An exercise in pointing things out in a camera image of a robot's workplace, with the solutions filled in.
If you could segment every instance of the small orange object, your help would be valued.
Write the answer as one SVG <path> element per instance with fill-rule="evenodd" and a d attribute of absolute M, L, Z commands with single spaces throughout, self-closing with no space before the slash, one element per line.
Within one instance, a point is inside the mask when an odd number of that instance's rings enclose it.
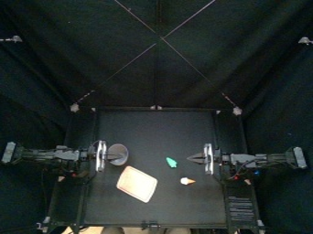
<path fill-rule="evenodd" d="M 193 184 L 196 182 L 196 180 L 193 180 L 193 179 L 191 179 L 191 178 L 188 178 L 188 177 L 184 177 L 184 178 L 181 178 L 181 184 L 183 185 L 189 185 L 189 184 Z"/>

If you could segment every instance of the black curtain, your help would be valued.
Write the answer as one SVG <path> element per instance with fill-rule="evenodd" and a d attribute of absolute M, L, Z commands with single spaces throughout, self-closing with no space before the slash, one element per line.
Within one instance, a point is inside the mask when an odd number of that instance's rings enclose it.
<path fill-rule="evenodd" d="M 310 168 L 267 170 L 259 183 L 265 225 L 283 233 L 313 233 L 313 47 L 299 45 L 268 74 L 247 108 L 249 151 L 304 149 Z"/>

